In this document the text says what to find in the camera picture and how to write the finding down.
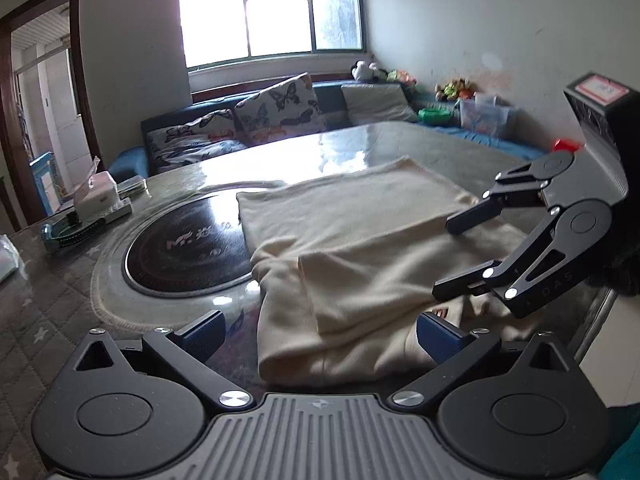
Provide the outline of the cream beige garment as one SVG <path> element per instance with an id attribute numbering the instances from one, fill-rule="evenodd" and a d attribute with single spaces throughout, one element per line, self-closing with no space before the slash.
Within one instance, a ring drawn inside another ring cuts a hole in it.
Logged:
<path id="1" fill-rule="evenodd" d="M 416 339 L 423 312 L 506 340 L 542 322 L 489 294 L 433 296 L 436 281 L 509 255 L 523 234 L 492 220 L 450 235 L 446 219 L 475 197 L 411 159 L 241 193 L 238 203 L 262 290 L 258 373 L 270 384 L 325 387 L 430 367 Z"/>

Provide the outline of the red plastic stool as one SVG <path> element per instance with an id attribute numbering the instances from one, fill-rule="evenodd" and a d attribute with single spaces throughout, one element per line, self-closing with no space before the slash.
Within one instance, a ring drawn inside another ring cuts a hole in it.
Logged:
<path id="1" fill-rule="evenodd" d="M 572 139 L 567 139 L 567 138 L 556 139 L 553 142 L 552 152 L 555 153 L 560 151 L 566 151 L 566 152 L 575 153 L 581 150 L 583 146 L 584 144 L 582 144 L 582 142 L 578 142 Z"/>

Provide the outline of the clear plastic storage box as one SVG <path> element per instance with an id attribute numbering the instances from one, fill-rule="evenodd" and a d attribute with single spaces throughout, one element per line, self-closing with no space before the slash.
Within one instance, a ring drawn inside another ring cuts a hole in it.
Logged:
<path id="1" fill-rule="evenodd" d="M 518 110 L 510 106 L 460 101 L 460 125 L 462 129 L 491 136 L 497 139 L 509 139 L 513 136 Z"/>

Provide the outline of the black induction cooktop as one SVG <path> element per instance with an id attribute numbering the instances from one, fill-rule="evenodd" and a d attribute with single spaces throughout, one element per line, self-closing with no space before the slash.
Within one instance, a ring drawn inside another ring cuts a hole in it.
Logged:
<path id="1" fill-rule="evenodd" d="M 190 298 L 248 281 L 250 255 L 233 190 L 170 208 L 136 235 L 122 277 L 145 296 Z"/>

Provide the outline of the green bowl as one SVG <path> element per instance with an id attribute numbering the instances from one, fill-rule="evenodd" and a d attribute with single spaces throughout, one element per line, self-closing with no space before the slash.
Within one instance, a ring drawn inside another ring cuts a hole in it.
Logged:
<path id="1" fill-rule="evenodd" d="M 454 113 L 446 107 L 424 107 L 418 111 L 420 122 L 430 126 L 446 126 L 454 119 Z"/>

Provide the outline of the colourful toy pile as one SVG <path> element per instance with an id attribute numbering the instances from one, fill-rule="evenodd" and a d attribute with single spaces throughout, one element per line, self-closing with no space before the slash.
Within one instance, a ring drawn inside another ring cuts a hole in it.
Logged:
<path id="1" fill-rule="evenodd" d="M 400 84 L 411 101 L 430 96 L 436 102 L 457 102 L 472 99 L 476 93 L 474 84 L 465 78 L 451 79 L 446 84 L 435 84 L 431 92 L 425 90 L 416 77 L 405 70 L 392 70 L 387 74 L 386 81 Z"/>

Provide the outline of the white flat box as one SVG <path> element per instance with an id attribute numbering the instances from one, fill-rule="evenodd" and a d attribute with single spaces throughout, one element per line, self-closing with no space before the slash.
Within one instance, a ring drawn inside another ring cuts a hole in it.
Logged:
<path id="1" fill-rule="evenodd" d="M 82 200 L 75 207 L 75 214 L 80 222 L 92 223 L 98 220 L 104 220 L 111 223 L 122 217 L 132 213 L 132 203 L 130 198 L 116 200 L 115 203 L 100 203 L 98 200 Z"/>

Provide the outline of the tissue box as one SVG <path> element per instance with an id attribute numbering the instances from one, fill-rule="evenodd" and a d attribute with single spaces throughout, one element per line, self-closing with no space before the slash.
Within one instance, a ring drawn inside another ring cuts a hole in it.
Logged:
<path id="1" fill-rule="evenodd" d="M 103 214 L 119 203 L 117 185 L 108 171 L 99 171 L 101 159 L 95 157 L 85 180 L 74 192 L 74 211 L 81 221 Z"/>

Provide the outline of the blue sectional sofa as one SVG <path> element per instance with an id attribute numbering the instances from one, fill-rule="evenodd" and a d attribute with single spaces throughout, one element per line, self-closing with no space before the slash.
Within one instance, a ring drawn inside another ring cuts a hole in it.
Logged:
<path id="1" fill-rule="evenodd" d="M 108 171 L 118 183 L 148 178 L 274 141 L 389 120 L 419 120 L 403 84 L 312 82 L 303 74 L 145 119 L 143 144 L 120 153 Z"/>

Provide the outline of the plastic wrapped tissue pack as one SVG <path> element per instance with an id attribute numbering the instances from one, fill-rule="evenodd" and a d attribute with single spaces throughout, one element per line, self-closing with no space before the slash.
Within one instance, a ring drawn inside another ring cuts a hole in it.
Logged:
<path id="1" fill-rule="evenodd" d="M 20 267 L 20 254 L 6 234 L 0 235 L 0 282 Z"/>

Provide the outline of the black white plush toy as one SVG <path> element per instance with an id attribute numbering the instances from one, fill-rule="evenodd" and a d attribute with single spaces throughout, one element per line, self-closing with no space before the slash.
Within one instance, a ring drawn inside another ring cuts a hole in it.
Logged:
<path id="1" fill-rule="evenodd" d="M 388 79 L 388 71 L 383 70 L 375 62 L 357 61 L 350 69 L 356 81 L 381 82 Z"/>

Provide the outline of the teal cloth bag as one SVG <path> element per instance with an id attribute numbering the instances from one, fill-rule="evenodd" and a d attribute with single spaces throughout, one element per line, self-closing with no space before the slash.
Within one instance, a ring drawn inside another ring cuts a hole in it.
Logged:
<path id="1" fill-rule="evenodd" d="M 598 473 L 599 480 L 640 480 L 640 426 Z"/>

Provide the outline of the butterfly pillow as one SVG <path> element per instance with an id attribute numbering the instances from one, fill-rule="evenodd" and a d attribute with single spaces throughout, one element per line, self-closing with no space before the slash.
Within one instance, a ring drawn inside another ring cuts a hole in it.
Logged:
<path id="1" fill-rule="evenodd" d="M 245 150 L 231 110 L 214 110 L 182 125 L 158 128 L 145 135 L 152 166 L 167 172 Z"/>
<path id="2" fill-rule="evenodd" d="M 254 145 L 325 132 L 328 126 L 307 73 L 259 91 L 234 108 Z"/>

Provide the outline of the blue white small cabinet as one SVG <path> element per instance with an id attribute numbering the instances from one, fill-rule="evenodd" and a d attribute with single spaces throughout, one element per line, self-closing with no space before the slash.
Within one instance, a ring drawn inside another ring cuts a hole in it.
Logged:
<path id="1" fill-rule="evenodd" d="M 29 163 L 38 196 L 47 216 L 52 216 L 61 207 L 58 188 L 55 183 L 53 155 L 45 152 Z"/>

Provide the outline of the butterfly pillow right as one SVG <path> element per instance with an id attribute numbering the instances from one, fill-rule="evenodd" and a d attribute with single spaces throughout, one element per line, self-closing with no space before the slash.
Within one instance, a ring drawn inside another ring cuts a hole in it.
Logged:
<path id="1" fill-rule="evenodd" d="M 234 108 L 254 145 L 325 132 L 328 126 L 307 73 L 259 91 Z"/>

